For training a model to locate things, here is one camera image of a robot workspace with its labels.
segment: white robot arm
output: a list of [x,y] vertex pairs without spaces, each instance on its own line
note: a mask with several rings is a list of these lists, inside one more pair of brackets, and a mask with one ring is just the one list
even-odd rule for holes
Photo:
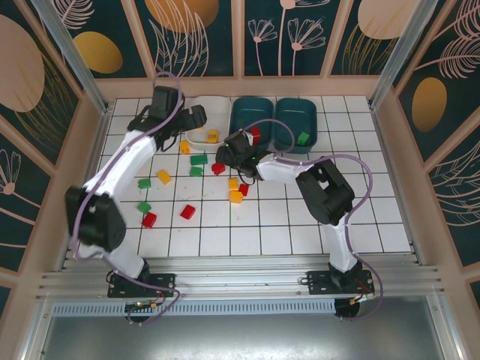
[[[129,124],[129,131],[116,153],[142,131],[148,131],[162,122],[170,114],[176,100],[175,89],[157,86],[152,105],[147,106]],[[205,123],[206,114],[201,106],[182,110],[166,127],[136,142],[115,162],[82,216],[79,228],[81,257],[100,254],[130,278],[148,283],[148,263],[137,255],[136,249],[131,248],[128,241],[123,241],[126,226],[117,206],[118,196],[125,191],[140,167],[157,150],[164,149],[164,143],[170,137],[176,137],[181,131],[201,127]],[[332,282],[339,288],[348,284],[355,274],[362,270],[362,264],[350,253],[344,233],[345,217],[352,210],[354,193],[336,166],[330,160],[304,165],[276,157],[270,151],[258,152],[257,148],[251,145],[251,136],[245,132],[236,132],[224,142],[225,145],[217,151],[218,163],[231,166],[247,177],[260,181],[299,186],[309,212],[325,225],[330,248],[329,268]],[[80,203],[109,164],[110,162],[81,188],[71,187],[66,193],[70,234]]]
[[65,194],[68,229],[72,235],[80,204],[98,183],[106,168],[115,161],[82,214],[79,227],[79,255],[104,257],[117,271],[143,283],[149,281],[149,266],[137,255],[137,250],[133,249],[128,241],[123,241],[126,225],[117,203],[119,194],[125,191],[146,161],[158,150],[166,150],[164,143],[167,140],[173,137],[171,143],[173,145],[182,131],[202,127],[206,123],[205,110],[200,105],[180,109],[172,121],[159,131],[138,140],[127,148],[118,160],[114,159],[132,139],[163,122],[175,108],[178,96],[179,93],[174,88],[156,86],[151,105],[146,106],[128,125],[128,132],[110,161],[82,187],[71,187]]
[[224,140],[216,161],[226,164],[249,178],[298,185],[311,215],[325,227],[330,249],[328,267],[332,282],[340,289],[362,270],[350,252],[345,236],[345,220],[352,210],[353,189],[331,160],[315,164],[278,157],[252,146],[249,133],[237,131]]

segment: grid floor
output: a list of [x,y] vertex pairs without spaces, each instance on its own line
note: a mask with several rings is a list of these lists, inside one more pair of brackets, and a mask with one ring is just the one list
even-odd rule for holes
[[[279,97],[267,97],[274,103]],[[359,253],[410,252],[392,183],[369,113],[365,97],[302,97],[317,108],[318,142],[306,155],[285,154],[287,158],[313,160],[322,155],[349,154],[360,157],[373,171],[370,199],[352,217],[351,237]],[[99,167],[119,147],[132,117],[151,99],[118,99]],[[191,149],[191,154],[202,154]],[[142,257],[259,256],[327,254],[324,229],[308,213],[296,186],[258,181],[250,186],[242,204],[229,201],[227,170],[212,173],[215,154],[207,153],[204,176],[190,177],[190,155],[179,154],[175,144],[157,153],[136,174],[119,206],[127,222],[126,241]],[[355,195],[367,190],[366,175],[350,160],[337,160],[337,167],[351,184]],[[156,174],[166,170],[172,181],[163,185]],[[151,178],[151,187],[139,190],[138,178]],[[140,201],[151,205],[157,215],[154,229],[141,226]],[[186,205],[196,208],[190,220],[180,217]]]

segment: white bowl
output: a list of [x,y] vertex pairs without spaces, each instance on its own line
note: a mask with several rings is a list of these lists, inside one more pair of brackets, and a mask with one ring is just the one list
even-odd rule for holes
[[[229,97],[223,96],[199,96],[195,97],[190,106],[202,105],[207,114],[207,122],[201,130],[189,130],[185,133],[188,144],[192,149],[202,152],[216,152],[224,143],[230,128],[230,111],[232,104]],[[211,130],[218,132],[218,142],[207,142],[207,134]]]

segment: beige circle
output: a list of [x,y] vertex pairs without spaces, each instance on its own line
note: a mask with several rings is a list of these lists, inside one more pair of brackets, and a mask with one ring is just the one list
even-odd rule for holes
[[358,26],[369,38],[398,38],[421,0],[362,0]]
[[[204,27],[213,23],[215,17],[217,17],[219,8],[218,0],[145,0],[148,11],[150,11],[150,14],[155,20],[173,32],[186,32],[185,27],[187,26],[188,17],[184,3],[192,13],[192,16],[194,16],[194,14],[199,16]],[[178,13],[171,10],[173,7],[178,9]],[[184,23],[185,27],[179,25],[179,19]]]
[[99,32],[86,31],[74,39],[76,47],[89,69],[102,74],[111,74],[123,65],[122,53],[108,37]]
[[433,130],[447,106],[447,89],[443,82],[434,77],[424,79],[413,95],[413,124],[420,131],[427,133]]
[[42,54],[22,26],[0,15],[0,104],[25,113],[44,93]]

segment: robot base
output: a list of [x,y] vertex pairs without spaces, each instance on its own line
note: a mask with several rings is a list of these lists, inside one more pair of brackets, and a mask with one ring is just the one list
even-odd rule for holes
[[309,271],[307,277],[303,279],[303,285],[308,286],[310,295],[351,295],[364,293],[365,290],[359,284],[361,281],[372,293],[375,292],[372,274],[369,270],[358,271],[355,279],[340,289],[332,281],[331,271]]
[[[154,287],[175,288],[175,274],[150,274],[146,284]],[[173,297],[173,292],[163,291],[166,298]],[[131,283],[124,277],[112,274],[110,277],[109,288],[107,292],[109,298],[157,298],[158,292],[154,289],[146,289],[145,287]]]

